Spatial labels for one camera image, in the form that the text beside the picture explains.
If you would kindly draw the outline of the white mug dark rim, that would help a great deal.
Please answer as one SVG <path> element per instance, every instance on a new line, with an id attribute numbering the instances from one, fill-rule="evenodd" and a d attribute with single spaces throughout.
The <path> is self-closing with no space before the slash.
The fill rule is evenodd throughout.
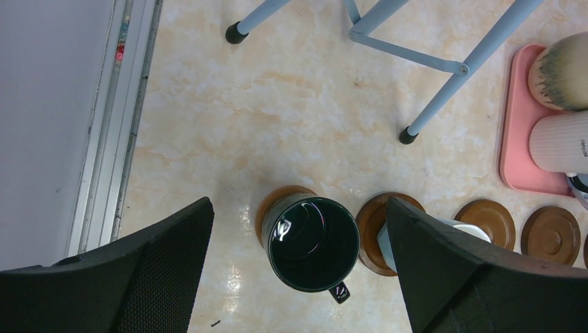
<path id="1" fill-rule="evenodd" d="M 541 169 L 587 173 L 587 112 L 557 114 L 540 119 L 529 139 L 530 155 Z"/>

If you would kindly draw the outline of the light wooden coaster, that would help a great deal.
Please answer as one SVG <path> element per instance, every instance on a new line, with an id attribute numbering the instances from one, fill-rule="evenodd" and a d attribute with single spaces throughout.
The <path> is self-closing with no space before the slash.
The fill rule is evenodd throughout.
<path id="1" fill-rule="evenodd" d="M 269 211 L 269 209 L 279 202 L 281 199 L 291 196 L 293 194 L 311 194 L 316 195 L 316 193 L 310 190 L 307 187 L 303 187 L 300 185 L 288 185 L 284 187 L 280 187 L 279 189 L 274 190 L 270 194 L 268 194 L 261 202 L 257 213 L 255 214 L 254 220 L 254 229 L 255 234 L 257 236 L 257 240 L 259 245 L 262 248 L 265 248 L 263 237 L 262 237 L 262 229 L 263 229 L 263 222 L 264 219 Z"/>

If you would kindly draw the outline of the dark green mug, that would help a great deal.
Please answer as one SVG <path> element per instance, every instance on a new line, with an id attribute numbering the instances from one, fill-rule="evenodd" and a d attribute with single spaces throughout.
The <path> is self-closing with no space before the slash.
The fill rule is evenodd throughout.
<path id="1" fill-rule="evenodd" d="M 328 291 L 338 304 L 350 298 L 345 278 L 358 259 L 360 235 L 343 205 L 317 194 L 287 196 L 269 209 L 262 237 L 271 269 L 286 286 Z"/>

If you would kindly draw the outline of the dark wooden coaster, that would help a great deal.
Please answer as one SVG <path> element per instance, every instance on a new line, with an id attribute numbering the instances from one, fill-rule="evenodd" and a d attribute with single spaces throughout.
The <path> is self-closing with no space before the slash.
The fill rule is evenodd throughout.
<path id="1" fill-rule="evenodd" d="M 360 234 L 359 259 L 362 264 L 385 277 L 396 277 L 397 273 L 384 261 L 377 236 L 386 224 L 386 204 L 389 198 L 400 198 L 421 211 L 424 207 L 413 197 L 397 192 L 385 192 L 371 198 L 356 215 L 356 224 Z"/>
<path id="2" fill-rule="evenodd" d="M 474 200 L 461 208 L 454 219 L 479 227 L 494 245 L 514 250 L 517 236 L 515 223 L 500 203 L 488 199 Z"/>
<path id="3" fill-rule="evenodd" d="M 584 246 L 582 248 L 582 258 L 586 269 L 588 269 L 588 236 L 585 237 Z"/>
<path id="4" fill-rule="evenodd" d="M 521 232 L 521 253 L 572 266 L 580 251 L 580 228 L 568 210 L 546 206 L 531 214 Z"/>

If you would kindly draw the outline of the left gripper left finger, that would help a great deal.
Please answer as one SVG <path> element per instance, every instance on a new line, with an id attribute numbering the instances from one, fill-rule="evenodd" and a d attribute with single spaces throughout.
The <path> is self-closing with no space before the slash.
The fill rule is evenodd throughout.
<path id="1" fill-rule="evenodd" d="M 2 332 L 186 332 L 214 222 L 209 198 L 52 266 L 1 272 Z"/>

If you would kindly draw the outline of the white mug front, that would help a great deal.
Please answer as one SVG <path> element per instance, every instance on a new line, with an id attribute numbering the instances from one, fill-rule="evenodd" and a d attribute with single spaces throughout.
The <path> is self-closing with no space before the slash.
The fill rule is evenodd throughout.
<path id="1" fill-rule="evenodd" d="M 567 183 L 578 202 L 588 210 L 587 174 L 567 173 Z"/>

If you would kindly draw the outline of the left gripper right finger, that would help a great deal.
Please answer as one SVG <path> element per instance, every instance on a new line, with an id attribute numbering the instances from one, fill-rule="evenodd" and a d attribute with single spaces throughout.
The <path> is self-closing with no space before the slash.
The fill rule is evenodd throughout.
<path id="1" fill-rule="evenodd" d="M 495 246 L 399 198 L 386 225 L 412 331 L 587 331 L 585 269 Z"/>

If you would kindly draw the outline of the light blue mug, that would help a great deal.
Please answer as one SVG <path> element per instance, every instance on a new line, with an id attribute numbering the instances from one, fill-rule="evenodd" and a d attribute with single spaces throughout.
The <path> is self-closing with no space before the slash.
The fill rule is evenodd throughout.
<path id="1" fill-rule="evenodd" d="M 468 223 L 462 223 L 462 222 L 456 221 L 456 220 L 449 220 L 449 219 L 440 219 L 440 221 L 446 225 L 450 225 L 451 227 L 453 227 L 455 229 L 458 229 L 458 230 L 463 231 L 467 234 L 470 234 L 470 235 L 475 236 L 479 239 L 482 239 L 483 241 L 486 241 L 489 243 L 492 242 L 489 235 L 486 232 L 484 232 L 481 228 L 479 228 L 478 226 L 468 224 Z M 392 246 L 391 246 L 391 242 L 389 239 L 388 227 L 386 224 L 381 228 L 380 232 L 378 233 L 377 241 L 378 241 L 378 244 L 379 244 L 379 247 L 382 252 L 382 255 L 383 255 L 383 258 L 384 258 L 386 265 L 389 268 L 391 268 L 394 272 L 397 272 L 396 262 L 395 262 L 394 255 L 392 253 Z"/>

